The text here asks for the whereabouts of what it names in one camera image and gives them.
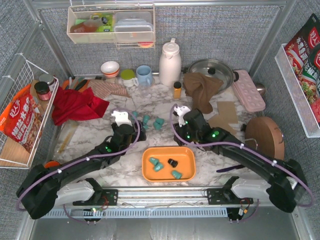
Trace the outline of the orange plastic tray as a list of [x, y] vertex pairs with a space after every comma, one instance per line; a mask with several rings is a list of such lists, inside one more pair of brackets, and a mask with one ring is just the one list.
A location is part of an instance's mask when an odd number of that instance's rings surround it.
[[149, 182], [186, 182], [196, 175], [193, 151], [185, 146], [150, 147], [142, 155], [142, 175]]

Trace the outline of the brown cloth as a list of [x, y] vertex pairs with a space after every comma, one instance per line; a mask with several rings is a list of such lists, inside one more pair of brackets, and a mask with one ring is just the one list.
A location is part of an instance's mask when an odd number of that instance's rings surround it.
[[203, 114], [210, 114], [213, 111], [210, 100], [223, 84], [221, 79], [200, 72], [183, 75], [183, 87], [185, 94], [192, 98], [192, 108], [200, 110]]

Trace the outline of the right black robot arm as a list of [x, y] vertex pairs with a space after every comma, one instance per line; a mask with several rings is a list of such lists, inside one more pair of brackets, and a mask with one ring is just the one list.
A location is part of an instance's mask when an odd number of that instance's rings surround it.
[[178, 122], [171, 120], [170, 125], [174, 141], [179, 146], [187, 145], [213, 152], [252, 170], [269, 184], [266, 189], [268, 199], [279, 210], [292, 213], [299, 206], [304, 192], [310, 191], [297, 161], [282, 161], [258, 153], [229, 131], [221, 127], [210, 127], [198, 109], [174, 104], [169, 115], [178, 117]]

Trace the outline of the black coffee capsule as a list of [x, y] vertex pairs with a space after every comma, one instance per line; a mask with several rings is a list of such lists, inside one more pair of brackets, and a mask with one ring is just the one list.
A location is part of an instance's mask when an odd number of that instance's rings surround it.
[[173, 168], [176, 168], [177, 165], [178, 165], [178, 162], [177, 162], [176, 160], [172, 159], [172, 158], [168, 159], [167, 162], [168, 162], [168, 164], [169, 164], [170, 166], [172, 166]]

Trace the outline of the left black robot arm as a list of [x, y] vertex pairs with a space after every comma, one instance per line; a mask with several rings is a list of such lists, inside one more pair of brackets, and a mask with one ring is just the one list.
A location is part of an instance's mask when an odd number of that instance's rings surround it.
[[105, 169], [118, 162], [121, 156], [137, 142], [146, 140], [141, 121], [133, 125], [112, 124], [113, 135], [83, 156], [59, 166], [34, 166], [16, 192], [18, 202], [33, 220], [46, 215], [55, 205], [58, 191], [70, 182], [94, 171]]

